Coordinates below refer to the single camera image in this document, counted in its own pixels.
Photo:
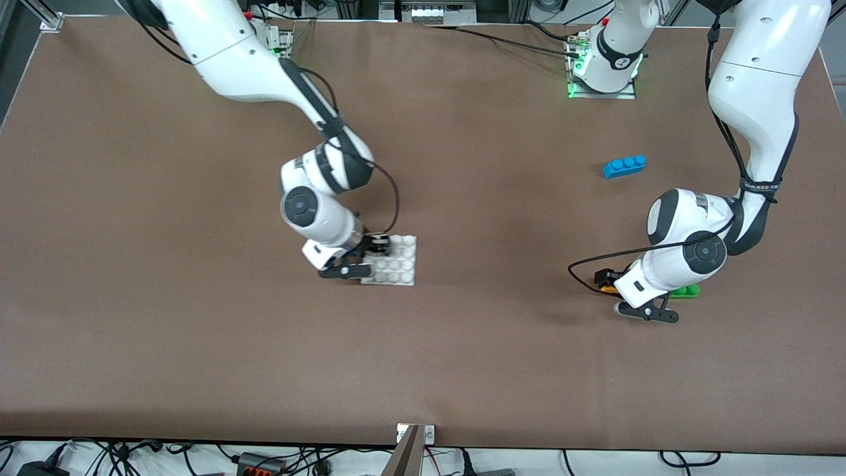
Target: blue lego brick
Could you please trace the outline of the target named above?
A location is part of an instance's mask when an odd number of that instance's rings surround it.
[[[637,174],[646,166],[646,157],[636,155],[634,157],[615,158],[602,168],[606,179],[615,179],[624,175]]]

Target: metal frame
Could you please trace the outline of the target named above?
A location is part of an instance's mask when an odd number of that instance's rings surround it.
[[[58,32],[62,29],[64,14],[56,13],[42,0],[20,0],[35,16],[41,20],[41,31]]]
[[[382,476],[420,476],[425,443],[426,426],[409,425],[391,459],[387,460]]]
[[[684,10],[690,5],[690,0],[678,0],[676,6],[673,7],[667,16],[664,18],[664,26],[673,26],[678,22],[678,19],[684,13]]]

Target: power adapter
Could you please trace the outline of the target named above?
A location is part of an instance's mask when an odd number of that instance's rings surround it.
[[[18,476],[70,476],[70,473],[61,468],[50,468],[43,461],[33,461],[21,466]]]

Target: green lego brick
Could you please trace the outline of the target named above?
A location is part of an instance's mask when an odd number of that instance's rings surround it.
[[[699,297],[699,285],[690,285],[679,288],[670,293],[670,299],[694,299]]]

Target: white lego plate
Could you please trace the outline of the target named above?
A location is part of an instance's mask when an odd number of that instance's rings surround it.
[[[417,237],[413,235],[390,235],[391,252],[380,255],[367,252],[362,260],[370,264],[375,273],[363,278],[363,285],[413,286],[417,262]]]

